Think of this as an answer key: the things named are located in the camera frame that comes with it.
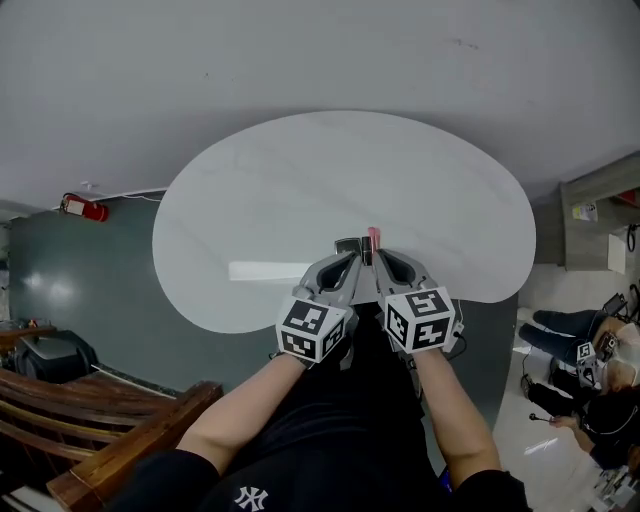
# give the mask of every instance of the chair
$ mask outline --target chair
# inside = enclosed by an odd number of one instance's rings
[[[50,384],[0,369],[0,493],[29,485],[66,510],[100,510],[140,458],[174,447],[220,396],[212,382],[174,399],[101,372]]]

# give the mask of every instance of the black bag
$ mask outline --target black bag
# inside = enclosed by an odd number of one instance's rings
[[[14,361],[16,373],[53,384],[88,375],[97,362],[95,351],[72,331],[21,338]]]

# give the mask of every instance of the pink object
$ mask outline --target pink object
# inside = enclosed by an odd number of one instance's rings
[[[371,252],[380,249],[380,228],[369,228],[369,238],[371,238]]]

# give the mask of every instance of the red fire extinguisher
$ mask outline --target red fire extinguisher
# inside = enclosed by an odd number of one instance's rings
[[[109,217],[109,208],[100,203],[87,201],[75,194],[65,194],[62,196],[60,211],[72,215],[80,215],[85,219],[104,222]]]

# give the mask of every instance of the marble table top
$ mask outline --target marble table top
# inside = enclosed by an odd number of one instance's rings
[[[529,201],[498,162],[423,123],[329,111],[254,126],[198,155],[160,204],[154,265],[188,320],[249,332],[273,325],[306,265],[369,226],[455,299],[502,301],[533,264]]]

